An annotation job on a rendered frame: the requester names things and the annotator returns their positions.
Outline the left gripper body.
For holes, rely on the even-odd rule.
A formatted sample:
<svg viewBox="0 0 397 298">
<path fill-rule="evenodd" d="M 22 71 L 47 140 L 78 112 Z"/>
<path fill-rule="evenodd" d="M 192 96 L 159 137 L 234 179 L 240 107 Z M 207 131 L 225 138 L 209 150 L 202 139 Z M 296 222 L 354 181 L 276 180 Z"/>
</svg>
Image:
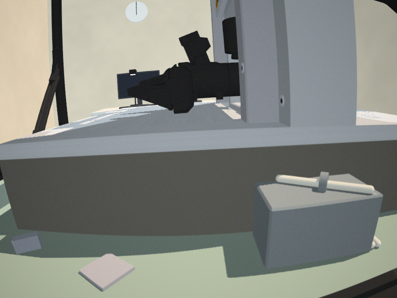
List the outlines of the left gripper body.
<svg viewBox="0 0 397 298">
<path fill-rule="evenodd" d="M 198 98 L 217 100 L 229 96 L 229 76 L 226 63 L 218 63 L 214 69 L 192 73 L 189 62 L 170 68 L 170 96 L 174 114 L 188 113 Z M 192 75 L 191 75 L 192 73 Z"/>
</svg>

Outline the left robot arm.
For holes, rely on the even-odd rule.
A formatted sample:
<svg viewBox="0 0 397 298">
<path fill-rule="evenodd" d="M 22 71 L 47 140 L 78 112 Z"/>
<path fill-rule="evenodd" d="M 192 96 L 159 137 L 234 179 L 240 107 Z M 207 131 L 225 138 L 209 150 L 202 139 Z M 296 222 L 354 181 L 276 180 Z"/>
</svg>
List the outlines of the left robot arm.
<svg viewBox="0 0 397 298">
<path fill-rule="evenodd" d="M 375 0 L 388 5 L 397 13 L 397 0 Z M 238 60 L 238 46 L 236 33 L 236 17 L 230 17 L 222 21 L 224 50 L 226 54 L 232 54 L 231 59 Z M 192 73 L 214 69 L 217 62 L 210 62 L 207 50 L 211 47 L 208 38 L 200 37 L 198 31 L 179 38 L 189 59 L 187 68 Z M 226 63 L 229 76 L 229 96 L 240 96 L 239 63 Z"/>
</svg>

